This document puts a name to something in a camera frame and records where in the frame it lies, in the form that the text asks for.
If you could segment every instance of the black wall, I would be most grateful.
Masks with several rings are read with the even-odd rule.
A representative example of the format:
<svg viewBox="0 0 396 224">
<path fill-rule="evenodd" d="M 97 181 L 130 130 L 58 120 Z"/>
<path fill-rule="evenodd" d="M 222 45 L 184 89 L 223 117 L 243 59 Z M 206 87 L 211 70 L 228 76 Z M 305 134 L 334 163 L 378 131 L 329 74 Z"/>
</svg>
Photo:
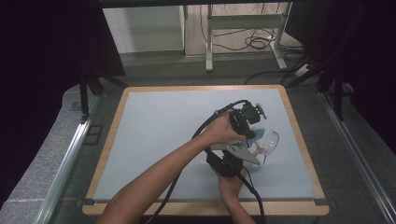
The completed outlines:
<svg viewBox="0 0 396 224">
<path fill-rule="evenodd" d="M 1 1 L 0 203 L 47 137 L 64 92 L 79 83 L 84 71 L 124 76 L 102 9 Z"/>
<path fill-rule="evenodd" d="M 344 34 L 354 1 L 295 3 L 286 32 L 322 63 Z M 333 71 L 355 90 L 351 102 L 396 153 L 396 2 L 371 1 Z"/>
</svg>

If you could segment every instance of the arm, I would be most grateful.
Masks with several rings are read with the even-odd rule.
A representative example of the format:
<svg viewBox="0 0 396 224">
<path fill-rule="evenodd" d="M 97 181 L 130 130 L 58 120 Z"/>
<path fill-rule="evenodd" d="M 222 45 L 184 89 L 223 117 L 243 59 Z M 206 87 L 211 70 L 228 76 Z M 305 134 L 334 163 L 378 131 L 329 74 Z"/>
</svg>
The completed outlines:
<svg viewBox="0 0 396 224">
<path fill-rule="evenodd" d="M 210 123 L 197 137 L 154 163 L 144 173 L 123 187 L 107 204 L 97 223 L 137 223 L 181 170 L 205 148 L 243 140 L 233 131 L 227 111 Z"/>
<path fill-rule="evenodd" d="M 238 193 L 242 188 L 242 181 L 237 177 L 224 177 L 215 172 L 219 178 L 219 191 L 221 199 L 224 203 L 225 208 L 230 214 L 234 224 L 250 224 L 255 223 L 253 218 L 248 212 L 242 207 L 239 202 Z M 245 176 L 246 170 L 243 169 L 241 174 Z"/>
</svg>

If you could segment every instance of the black camera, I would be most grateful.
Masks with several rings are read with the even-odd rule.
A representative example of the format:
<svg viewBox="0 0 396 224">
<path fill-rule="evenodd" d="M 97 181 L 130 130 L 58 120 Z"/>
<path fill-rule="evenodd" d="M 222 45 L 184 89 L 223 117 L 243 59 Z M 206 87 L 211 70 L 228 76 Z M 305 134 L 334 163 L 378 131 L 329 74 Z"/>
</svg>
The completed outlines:
<svg viewBox="0 0 396 224">
<path fill-rule="evenodd" d="M 247 139 L 252 139 L 256 134 L 250 130 L 249 124 L 260 122 L 260 115 L 265 119 L 264 111 L 260 105 L 253 106 L 251 102 L 245 101 L 241 109 L 234 109 L 230 113 L 230 122 L 233 130 L 244 135 Z M 222 159 L 211 150 L 206 151 L 206 162 L 220 175 L 233 177 L 239 174 L 243 167 L 243 160 L 236 158 L 227 150 L 222 150 Z"/>
</svg>

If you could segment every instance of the wrist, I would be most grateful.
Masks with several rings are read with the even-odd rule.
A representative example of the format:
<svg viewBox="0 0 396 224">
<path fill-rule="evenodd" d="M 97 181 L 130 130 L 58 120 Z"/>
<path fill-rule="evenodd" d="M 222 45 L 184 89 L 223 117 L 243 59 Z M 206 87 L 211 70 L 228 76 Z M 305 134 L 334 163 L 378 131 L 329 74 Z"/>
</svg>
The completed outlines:
<svg viewBox="0 0 396 224">
<path fill-rule="evenodd" d="M 201 133 L 200 135 L 196 136 L 202 142 L 204 148 L 213 146 L 216 142 L 213 140 L 213 136 L 209 133 Z"/>
<path fill-rule="evenodd" d="M 227 197 L 221 197 L 221 200 L 223 201 L 224 205 L 229 208 L 229 207 L 233 207 L 236 204 L 240 204 L 239 203 L 239 198 L 237 195 L 235 196 L 227 196 Z"/>
</svg>

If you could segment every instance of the black curtain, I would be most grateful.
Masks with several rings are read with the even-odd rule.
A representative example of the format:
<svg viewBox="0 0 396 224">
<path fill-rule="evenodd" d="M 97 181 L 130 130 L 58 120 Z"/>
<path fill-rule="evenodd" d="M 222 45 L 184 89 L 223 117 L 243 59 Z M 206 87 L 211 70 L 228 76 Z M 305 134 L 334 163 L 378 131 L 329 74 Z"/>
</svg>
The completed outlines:
<svg viewBox="0 0 396 224">
<path fill-rule="evenodd" d="M 395 11 L 395 1 L 373 1 L 346 46 L 340 72 L 354 89 L 352 104 L 396 153 Z"/>
<path fill-rule="evenodd" d="M 81 76 L 125 76 L 95 1 L 0 2 L 0 200 L 47 137 Z"/>
</svg>

